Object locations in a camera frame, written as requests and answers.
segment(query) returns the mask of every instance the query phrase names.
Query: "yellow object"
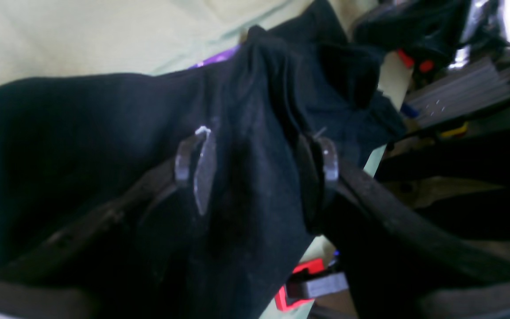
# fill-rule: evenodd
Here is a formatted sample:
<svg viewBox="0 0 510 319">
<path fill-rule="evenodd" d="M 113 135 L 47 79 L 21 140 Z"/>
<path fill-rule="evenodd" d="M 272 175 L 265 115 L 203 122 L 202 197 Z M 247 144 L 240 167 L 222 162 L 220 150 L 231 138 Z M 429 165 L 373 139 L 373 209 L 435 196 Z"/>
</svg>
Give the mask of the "yellow object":
<svg viewBox="0 0 510 319">
<path fill-rule="evenodd" d="M 454 135 L 462 134 L 468 131 L 468 122 L 464 122 L 461 127 L 451 129 L 450 131 L 446 131 L 440 134 L 441 137 L 451 137 Z"/>
</svg>

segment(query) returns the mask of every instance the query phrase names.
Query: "red object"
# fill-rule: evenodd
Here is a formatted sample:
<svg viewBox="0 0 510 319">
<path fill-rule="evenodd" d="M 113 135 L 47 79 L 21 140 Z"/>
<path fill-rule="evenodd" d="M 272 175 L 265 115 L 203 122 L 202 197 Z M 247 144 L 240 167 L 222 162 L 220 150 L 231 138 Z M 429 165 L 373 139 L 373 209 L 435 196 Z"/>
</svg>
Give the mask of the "red object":
<svg viewBox="0 0 510 319">
<path fill-rule="evenodd" d="M 432 62 L 431 60 L 425 60 L 423 63 L 421 63 L 421 64 L 418 66 L 418 69 L 419 69 L 422 73 L 430 72 L 433 68 L 434 68 L 434 62 Z"/>
<path fill-rule="evenodd" d="M 320 271 L 324 271 L 324 263 L 320 258 L 313 259 L 309 262 L 301 263 L 300 265 L 296 266 L 292 273 L 296 274 L 305 269 L 308 270 L 308 274 L 317 274 Z M 283 312 L 291 311 L 292 309 L 300 307 L 305 303 L 309 303 L 312 300 L 314 299 L 301 299 L 289 305 L 289 303 L 287 303 L 287 292 L 285 290 L 285 286 L 281 287 L 279 292 L 275 295 L 275 303 L 277 304 L 277 309 Z"/>
<path fill-rule="evenodd" d="M 406 67 L 409 69 L 414 66 L 414 60 L 410 56 L 408 56 L 405 51 L 402 49 L 397 50 L 398 56 L 401 58 L 402 62 L 405 64 Z"/>
</svg>

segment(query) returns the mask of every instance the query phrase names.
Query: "black object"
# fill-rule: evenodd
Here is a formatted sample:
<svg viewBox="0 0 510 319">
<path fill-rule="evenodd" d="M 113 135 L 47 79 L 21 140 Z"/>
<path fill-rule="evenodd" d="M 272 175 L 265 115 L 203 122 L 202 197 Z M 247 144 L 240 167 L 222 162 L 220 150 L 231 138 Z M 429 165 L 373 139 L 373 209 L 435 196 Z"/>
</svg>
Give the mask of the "black object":
<svg viewBox="0 0 510 319">
<path fill-rule="evenodd" d="M 314 299 L 348 290 L 348 281 L 343 272 L 325 273 L 306 279 L 290 279 L 286 284 L 289 298 Z"/>
<path fill-rule="evenodd" d="M 0 313 L 25 319 L 93 319 L 103 313 L 95 296 L 77 288 L 34 288 L 0 281 Z"/>
<path fill-rule="evenodd" d="M 121 224 L 139 204 L 148 204 L 144 212 L 140 212 L 142 223 L 151 210 L 179 188 L 193 185 L 198 216 L 204 215 L 206 198 L 209 198 L 214 182 L 214 144 L 210 132 L 205 128 L 199 129 L 180 143 L 174 158 L 146 172 L 120 198 L 106 202 L 63 226 L 37 248 L 0 269 L 0 280 L 32 284 L 55 274 L 111 228 Z"/>
<path fill-rule="evenodd" d="M 344 159 L 323 214 L 361 318 L 510 318 L 510 261 L 439 230 Z"/>
<path fill-rule="evenodd" d="M 431 60 L 438 71 L 450 64 L 469 10 L 465 0 L 411 0 L 382 4 L 359 20 L 354 41 L 386 51 L 403 49 L 417 65 Z"/>
<path fill-rule="evenodd" d="M 510 186 L 438 200 L 416 212 L 466 240 L 510 241 Z"/>
<path fill-rule="evenodd" d="M 309 319 L 357 319 L 354 315 L 348 315 L 346 313 L 342 313 L 340 311 L 335 311 L 333 309 L 329 309 L 327 307 L 320 307 L 316 303 L 312 305 L 312 309 L 310 309 L 310 313 L 308 315 Z"/>
</svg>

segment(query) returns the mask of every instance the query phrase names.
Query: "black fabric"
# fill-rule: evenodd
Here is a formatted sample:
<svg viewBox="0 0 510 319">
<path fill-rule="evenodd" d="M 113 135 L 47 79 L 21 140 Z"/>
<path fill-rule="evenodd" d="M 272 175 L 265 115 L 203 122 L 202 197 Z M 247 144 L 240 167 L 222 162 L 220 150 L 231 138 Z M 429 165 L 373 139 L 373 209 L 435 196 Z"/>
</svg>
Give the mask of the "black fabric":
<svg viewBox="0 0 510 319">
<path fill-rule="evenodd" d="M 295 137 L 325 128 L 342 156 L 363 166 L 374 148 L 404 133 L 375 91 L 382 60 L 382 52 L 347 44 L 328 2 L 316 0 L 269 32 L 252 28 L 226 62 L 160 77 L 0 86 L 0 267 L 119 196 L 206 125 L 218 143 L 207 216 L 199 218 L 190 193 L 179 191 L 141 226 L 127 223 L 127 255 L 105 244 L 100 252 L 114 257 L 94 257 L 95 274 L 83 277 L 102 276 L 103 290 L 120 306 L 113 292 L 131 285 L 134 274 L 112 267 L 131 256 L 132 269 L 162 281 L 158 307 L 170 316 L 258 317 L 312 240 L 291 151 Z M 130 293 L 137 299 L 137 290 Z"/>
</svg>

